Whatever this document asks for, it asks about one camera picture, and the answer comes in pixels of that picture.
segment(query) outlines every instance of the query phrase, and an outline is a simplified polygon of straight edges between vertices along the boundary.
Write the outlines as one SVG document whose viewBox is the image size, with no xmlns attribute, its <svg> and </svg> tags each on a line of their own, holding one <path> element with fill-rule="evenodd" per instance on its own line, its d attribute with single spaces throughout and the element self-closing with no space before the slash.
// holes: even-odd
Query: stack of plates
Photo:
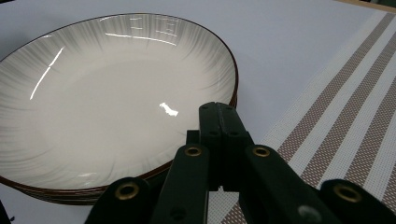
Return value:
<svg viewBox="0 0 396 224">
<path fill-rule="evenodd" d="M 75 23 L 0 62 L 0 182 L 91 204 L 167 169 L 198 107 L 236 105 L 237 67 L 203 26 L 155 14 Z"/>
</svg>

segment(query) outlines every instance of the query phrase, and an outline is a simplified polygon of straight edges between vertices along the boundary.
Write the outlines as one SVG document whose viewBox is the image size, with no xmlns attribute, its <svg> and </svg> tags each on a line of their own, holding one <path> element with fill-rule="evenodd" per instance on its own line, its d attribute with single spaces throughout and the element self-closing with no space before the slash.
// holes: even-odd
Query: white table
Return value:
<svg viewBox="0 0 396 224">
<path fill-rule="evenodd" d="M 312 77 L 376 13 L 324 0 L 16 0 L 0 5 L 0 59 L 67 24 L 134 12 L 195 21 L 225 41 L 239 70 L 237 111 L 258 143 Z M 45 203 L 4 185 L 0 199 L 14 224 L 83 223 L 91 209 Z"/>
</svg>

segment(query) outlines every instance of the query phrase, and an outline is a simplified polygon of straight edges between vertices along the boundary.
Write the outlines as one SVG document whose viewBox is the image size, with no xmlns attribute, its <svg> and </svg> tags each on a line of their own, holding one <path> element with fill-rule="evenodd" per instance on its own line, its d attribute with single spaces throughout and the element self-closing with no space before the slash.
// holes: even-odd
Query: placemat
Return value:
<svg viewBox="0 0 396 224">
<path fill-rule="evenodd" d="M 277 150 L 307 184 L 319 188 L 328 179 L 347 179 L 396 214 L 394 18 L 378 11 L 364 23 L 262 144 Z M 210 202 L 228 212 L 209 210 L 209 223 L 245 223 L 236 193 L 211 192 Z"/>
</svg>

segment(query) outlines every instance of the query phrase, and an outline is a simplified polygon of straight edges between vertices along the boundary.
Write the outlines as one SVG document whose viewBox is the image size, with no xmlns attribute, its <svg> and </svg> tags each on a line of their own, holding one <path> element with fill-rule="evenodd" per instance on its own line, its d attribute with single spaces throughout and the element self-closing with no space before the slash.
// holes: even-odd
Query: white plate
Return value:
<svg viewBox="0 0 396 224">
<path fill-rule="evenodd" d="M 198 107 L 235 99 L 233 55 L 196 23 L 153 14 L 66 26 L 0 62 L 0 176 L 88 189 L 172 160 Z"/>
</svg>

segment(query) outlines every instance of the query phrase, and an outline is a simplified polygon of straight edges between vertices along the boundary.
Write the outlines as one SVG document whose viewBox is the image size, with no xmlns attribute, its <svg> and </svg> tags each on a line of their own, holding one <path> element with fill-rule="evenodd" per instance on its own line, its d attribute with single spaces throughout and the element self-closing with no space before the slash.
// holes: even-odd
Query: brown stripe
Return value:
<svg viewBox="0 0 396 224">
<path fill-rule="evenodd" d="M 341 111 L 334 125 L 330 129 L 326 138 L 321 143 L 312 160 L 301 175 L 302 179 L 315 187 L 329 166 L 334 154 L 340 147 L 347 134 L 353 120 L 361 110 L 361 106 L 381 77 L 382 72 L 390 61 L 396 50 L 396 33 L 393 34 L 388 44 L 384 47 L 381 54 L 375 60 L 367 75 L 359 87 L 353 92 L 346 106 Z"/>
<path fill-rule="evenodd" d="M 353 53 L 343 68 L 341 68 L 338 74 L 326 86 L 318 99 L 312 104 L 308 112 L 286 138 L 277 151 L 277 153 L 279 153 L 279 155 L 282 156 L 285 161 L 291 160 L 294 153 L 317 124 L 318 120 L 329 106 L 334 96 L 340 91 L 344 83 L 349 79 L 349 77 L 361 63 L 361 60 L 363 60 L 367 52 L 372 48 L 373 44 L 388 27 L 394 16 L 395 15 L 388 13 L 374 28 L 374 30 L 367 36 L 367 38 Z"/>
<path fill-rule="evenodd" d="M 370 127 L 364 135 L 359 150 L 346 172 L 345 179 L 355 184 L 364 185 L 375 161 L 375 156 L 381 147 L 390 121 L 396 111 L 396 79 L 392 81 L 390 88 L 375 113 Z"/>
<path fill-rule="evenodd" d="M 396 165 L 393 165 L 393 171 L 382 202 L 396 215 Z"/>
<path fill-rule="evenodd" d="M 242 213 L 239 203 L 233 206 L 233 209 L 227 214 L 227 216 L 221 221 L 221 224 L 242 224 L 247 223 Z"/>
</svg>

